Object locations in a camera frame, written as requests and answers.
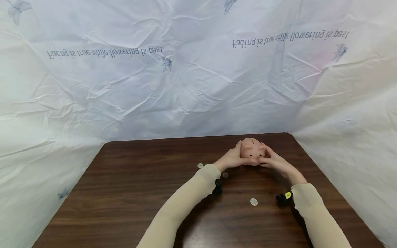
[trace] pig ear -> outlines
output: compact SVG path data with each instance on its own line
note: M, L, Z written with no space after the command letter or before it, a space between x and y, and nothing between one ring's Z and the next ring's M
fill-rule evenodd
M244 146L243 150L248 150L248 149L252 149L252 146Z

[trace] yellow label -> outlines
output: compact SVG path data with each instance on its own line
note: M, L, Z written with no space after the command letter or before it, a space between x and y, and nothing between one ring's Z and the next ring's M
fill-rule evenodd
M287 193L285 194L285 198L289 199L290 197L291 197L291 192L287 192Z

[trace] silver coin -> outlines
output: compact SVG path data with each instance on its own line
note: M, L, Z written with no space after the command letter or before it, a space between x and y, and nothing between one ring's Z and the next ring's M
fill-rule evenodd
M249 200L249 202L251 203L252 206L258 205L258 201L255 198L251 198L251 200Z

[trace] hand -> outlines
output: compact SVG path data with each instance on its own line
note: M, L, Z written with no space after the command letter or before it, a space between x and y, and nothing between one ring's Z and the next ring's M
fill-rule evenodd
M227 168L234 168L240 165L258 165L259 161L251 158L241 158L240 157L241 151L241 140L237 143L236 147L230 149L223 155L218 161L214 163L218 167L220 172L223 172Z
M298 169L275 153L270 147L267 147L266 150L269 152L270 158L259 158L260 166L278 171L283 177L289 180L291 185L307 183Z

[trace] dark brown tabletop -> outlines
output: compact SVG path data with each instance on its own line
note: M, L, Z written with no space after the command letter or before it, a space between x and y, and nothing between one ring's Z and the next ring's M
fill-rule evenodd
M322 196L353 248L382 248L368 227L287 133L117 141L103 146L34 248L131 248L165 201L198 170L245 137L256 138L297 167ZM221 177L223 193L199 203L180 226L174 247L307 248L304 222L269 169L240 166ZM257 206L250 199L258 200Z

